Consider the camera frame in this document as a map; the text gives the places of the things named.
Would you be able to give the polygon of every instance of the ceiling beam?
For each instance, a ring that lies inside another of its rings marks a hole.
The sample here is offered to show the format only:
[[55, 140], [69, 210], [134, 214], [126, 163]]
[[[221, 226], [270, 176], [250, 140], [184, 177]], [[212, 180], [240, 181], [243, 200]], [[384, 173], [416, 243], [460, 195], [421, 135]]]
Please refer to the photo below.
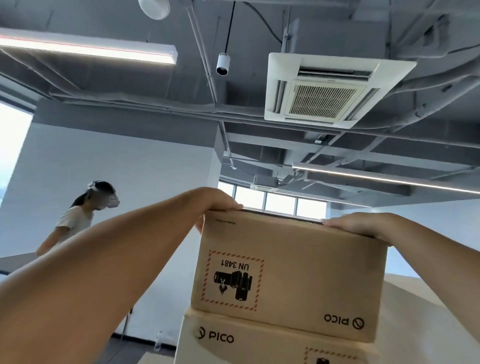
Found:
[[[271, 146], [276, 148], [284, 148], [296, 151], [302, 151], [306, 153], [316, 153], [322, 146], [314, 143], [294, 142], [289, 140], [278, 140], [274, 138], [244, 135], [237, 133], [227, 133], [228, 139], [231, 142], [253, 144], [258, 146]], [[351, 149], [339, 148], [329, 146], [324, 154], [334, 157], [344, 157], [351, 153]], [[468, 168], [470, 165], [461, 163], [441, 162], [436, 160], [412, 158], [404, 156], [395, 156], [391, 154], [374, 153], [374, 152], [362, 152], [358, 151], [358, 159], [369, 160], [372, 162], [397, 164], [400, 166], [424, 168], [429, 170], [442, 170], [442, 171], [456, 171]]]
[[396, 194], [398, 196], [411, 195], [411, 187], [406, 185], [361, 180], [317, 172], [308, 172], [306, 179], [309, 181], [319, 181], [333, 185], [351, 186], [363, 190], [372, 190], [384, 194]]

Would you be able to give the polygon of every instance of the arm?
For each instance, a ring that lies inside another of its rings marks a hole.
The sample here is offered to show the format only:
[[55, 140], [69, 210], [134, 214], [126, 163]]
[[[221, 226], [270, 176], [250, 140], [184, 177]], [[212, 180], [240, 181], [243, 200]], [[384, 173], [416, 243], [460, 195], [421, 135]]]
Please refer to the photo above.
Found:
[[38, 247], [36, 250], [36, 255], [41, 256], [48, 252], [51, 248], [55, 246], [56, 243], [59, 242], [60, 238], [68, 233], [70, 228], [67, 226], [57, 226], [50, 235], [45, 239], [45, 241]]
[[480, 342], [480, 252], [393, 214], [355, 213], [324, 222], [392, 244]]
[[111, 333], [209, 209], [201, 188], [96, 224], [0, 283], [0, 363], [94, 362]]

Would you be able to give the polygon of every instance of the ceiling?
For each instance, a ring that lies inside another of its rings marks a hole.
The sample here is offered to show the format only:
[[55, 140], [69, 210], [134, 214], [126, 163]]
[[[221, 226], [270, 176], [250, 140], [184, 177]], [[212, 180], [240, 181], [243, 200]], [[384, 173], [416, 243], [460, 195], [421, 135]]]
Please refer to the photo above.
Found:
[[[291, 11], [290, 24], [299, 24], [290, 42], [290, 48], [296, 53], [397, 59], [410, 43], [422, 40], [425, 31], [437, 24], [442, 15], [449, 19], [448, 51], [480, 43], [480, 4], [476, 0], [292, 0], [291, 3], [290, 7], [287, 0], [252, 2], [280, 38]], [[207, 61], [214, 70], [218, 54], [226, 47], [233, 5], [230, 0], [195, 0], [193, 3], [170, 0], [170, 14], [162, 21], [148, 18], [137, 0], [0, 0], [3, 27], [173, 44], [179, 54], [177, 64], [169, 66], [7, 49], [7, 53], [0, 52], [0, 75], [44, 97], [64, 102], [157, 111], [159, 122], [166, 110], [153, 110], [152, 103], [176, 102], [175, 105], [182, 107], [212, 104], [202, 57], [186, 10], [191, 4]], [[228, 42], [229, 74], [213, 75], [218, 103], [238, 106], [235, 110], [262, 111], [268, 55], [280, 49], [280, 43], [260, 17], [247, 5], [237, 2]], [[441, 73], [479, 54], [480, 47], [438, 58], [417, 57], [418, 65], [407, 78]], [[456, 84], [451, 83], [392, 95], [377, 104], [357, 129], [346, 133], [327, 128], [301, 130], [262, 124], [258, 118], [254, 121], [221, 118], [228, 145], [222, 179], [249, 185], [255, 174], [276, 176], [281, 190], [366, 206], [475, 197], [342, 176], [327, 178], [318, 173], [298, 175], [291, 168], [292, 163], [302, 161], [312, 165], [333, 163], [337, 168], [476, 187], [480, 184], [480, 171], [477, 171], [480, 166], [480, 87], [401, 131], [389, 133], [373, 149], [372, 141], [385, 130], [363, 129], [371, 126], [373, 119], [384, 120], [431, 105], [454, 92], [455, 87]], [[112, 105], [105, 99], [98, 101], [98, 97], [106, 93], [122, 93], [122, 105]], [[136, 97], [135, 102], [125, 101], [132, 96]], [[182, 115], [212, 116], [208, 112], [199, 115], [191, 111]]]

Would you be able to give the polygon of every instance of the forearm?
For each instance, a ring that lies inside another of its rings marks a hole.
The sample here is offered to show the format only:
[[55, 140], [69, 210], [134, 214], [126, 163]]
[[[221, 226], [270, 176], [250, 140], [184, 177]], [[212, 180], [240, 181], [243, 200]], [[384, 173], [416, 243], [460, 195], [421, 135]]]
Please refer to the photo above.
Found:
[[206, 209], [202, 192], [182, 194], [97, 224], [12, 274], [0, 287], [0, 363], [93, 361]]
[[383, 216], [378, 226], [380, 237], [480, 342], [480, 252], [396, 215]]

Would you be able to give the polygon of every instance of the air conditioner vent grille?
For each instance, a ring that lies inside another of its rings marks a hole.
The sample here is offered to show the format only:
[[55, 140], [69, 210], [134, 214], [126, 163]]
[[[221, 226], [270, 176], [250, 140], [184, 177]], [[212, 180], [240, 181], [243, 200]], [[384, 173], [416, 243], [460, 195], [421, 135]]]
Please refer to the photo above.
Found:
[[296, 85], [289, 114], [336, 119], [356, 91], [356, 87]]

